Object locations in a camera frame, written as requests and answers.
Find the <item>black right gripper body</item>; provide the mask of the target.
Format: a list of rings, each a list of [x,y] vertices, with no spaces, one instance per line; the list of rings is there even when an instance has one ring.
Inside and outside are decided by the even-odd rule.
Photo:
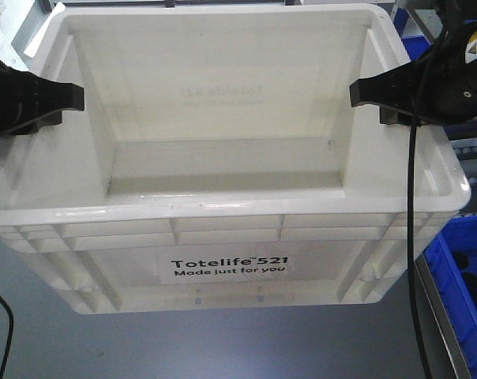
[[[413,126],[477,117],[477,1],[434,5],[441,31],[413,63]]]

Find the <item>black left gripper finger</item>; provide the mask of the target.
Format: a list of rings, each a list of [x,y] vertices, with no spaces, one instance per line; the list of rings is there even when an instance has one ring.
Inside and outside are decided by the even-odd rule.
[[[63,111],[84,111],[85,90],[77,84],[50,81],[28,73],[24,84],[24,116],[40,120]]]
[[[57,111],[26,126],[22,126],[21,128],[15,129],[14,131],[10,132],[9,135],[31,135],[37,133],[43,127],[57,126],[61,123],[62,112]]]

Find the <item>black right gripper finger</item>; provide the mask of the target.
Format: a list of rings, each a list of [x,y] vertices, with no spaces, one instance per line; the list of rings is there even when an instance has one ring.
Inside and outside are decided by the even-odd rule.
[[[413,106],[387,107],[381,105],[379,107],[379,121],[385,125],[422,126],[423,121],[420,118],[414,118],[414,110]]]
[[[351,107],[376,105],[391,111],[412,113],[414,110],[409,62],[373,77],[359,78],[349,86]]]

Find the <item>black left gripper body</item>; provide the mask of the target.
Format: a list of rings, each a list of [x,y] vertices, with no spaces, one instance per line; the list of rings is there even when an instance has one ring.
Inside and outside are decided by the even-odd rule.
[[[32,125],[14,127],[15,114],[20,112],[16,100],[21,80],[31,73],[27,70],[15,69],[0,59],[0,137],[5,135],[29,135]]]

